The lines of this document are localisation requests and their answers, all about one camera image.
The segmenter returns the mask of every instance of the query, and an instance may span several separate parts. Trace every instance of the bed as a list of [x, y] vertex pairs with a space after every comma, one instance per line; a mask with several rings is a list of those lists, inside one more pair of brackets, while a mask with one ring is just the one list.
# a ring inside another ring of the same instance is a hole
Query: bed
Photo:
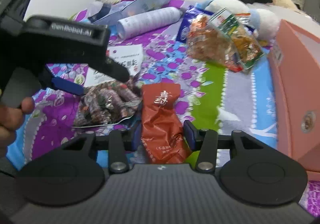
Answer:
[[[168, 6], [186, 9], [190, 4], [202, 1], [205, 0], [172, 0]], [[143, 45], [145, 59], [138, 85], [156, 82], [176, 82], [181, 85], [180, 98], [176, 104], [176, 113], [181, 122], [191, 120], [199, 129], [214, 129], [221, 134], [241, 129], [276, 148], [276, 104], [267, 57], [264, 56], [249, 75], [234, 74], [224, 68], [193, 60], [186, 55], [186, 46], [175, 41], [180, 23], [181, 20], [126, 41], [112, 35], [109, 45]], [[48, 66], [55, 75], [79, 83], [84, 83], [88, 70], [85, 64]], [[9, 147], [7, 155], [17, 169], [83, 131], [105, 135], [113, 129], [130, 128], [135, 122], [135, 118], [132, 118], [118, 125], [76, 130], [71, 126], [79, 98], [63, 91], [47, 89], [37, 93], [34, 99], [36, 109], [17, 131], [17, 140]], [[240, 121], [217, 121], [217, 106], [236, 115]], [[193, 153], [187, 162], [193, 164], [196, 157], [197, 153]], [[131, 164], [147, 161], [142, 146], [128, 154], [128, 158]], [[228, 150], [220, 150], [219, 166], [228, 160]], [[97, 162], [107, 167], [108, 152], [100, 151]], [[300, 204], [317, 216], [320, 214], [319, 198], [320, 183], [309, 182]]]

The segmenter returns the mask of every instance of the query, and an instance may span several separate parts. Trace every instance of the green stripe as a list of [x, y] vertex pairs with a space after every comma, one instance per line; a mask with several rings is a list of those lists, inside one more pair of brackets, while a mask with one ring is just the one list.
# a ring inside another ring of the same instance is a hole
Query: green stripe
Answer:
[[[213, 83], [207, 86], [201, 85], [200, 91], [206, 94], [202, 98], [199, 98], [201, 102], [200, 105], [193, 106], [191, 115], [195, 117], [195, 120], [192, 123], [198, 129], [207, 128], [217, 131], [219, 129], [219, 122], [215, 124], [215, 121], [218, 115], [217, 106], [220, 106], [221, 103], [225, 68], [208, 63], [206, 67], [209, 68], [209, 70], [207, 70], [202, 77], [205, 77], [205, 81], [212, 81]], [[198, 155], [199, 152], [193, 152], [185, 162], [195, 167]]]

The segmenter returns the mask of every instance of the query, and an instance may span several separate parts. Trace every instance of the round black disc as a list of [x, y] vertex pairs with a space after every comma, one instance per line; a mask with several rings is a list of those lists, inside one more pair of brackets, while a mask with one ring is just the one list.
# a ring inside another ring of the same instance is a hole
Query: round black disc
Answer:
[[261, 206], [296, 201], [307, 185], [307, 174], [294, 160], [280, 153], [250, 150], [227, 162], [220, 181], [234, 198]]
[[104, 184], [105, 175], [88, 156], [62, 150], [28, 163], [16, 180], [27, 200], [45, 206], [66, 206], [94, 195]]

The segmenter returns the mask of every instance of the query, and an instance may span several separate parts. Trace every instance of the blue snack package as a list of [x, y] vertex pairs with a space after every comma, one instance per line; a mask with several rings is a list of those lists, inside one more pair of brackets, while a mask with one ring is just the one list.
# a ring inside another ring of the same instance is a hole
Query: blue snack package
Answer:
[[176, 41], [186, 43], [187, 35], [190, 30], [190, 24], [192, 19], [196, 18], [198, 15], [203, 15], [203, 14], [210, 17], [214, 13], [197, 8], [195, 6], [189, 6], [181, 22]]

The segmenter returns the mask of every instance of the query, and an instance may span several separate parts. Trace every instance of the ribbed gray surface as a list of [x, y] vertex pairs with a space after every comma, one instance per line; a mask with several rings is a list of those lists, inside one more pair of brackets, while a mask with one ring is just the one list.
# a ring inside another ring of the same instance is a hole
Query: ribbed gray surface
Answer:
[[136, 164], [126, 174], [112, 175], [84, 203], [65, 208], [28, 204], [12, 220], [15, 224], [307, 224], [313, 217], [297, 204], [276, 209], [241, 204], [222, 191], [213, 176], [195, 173], [188, 164], [165, 165], [165, 169]]

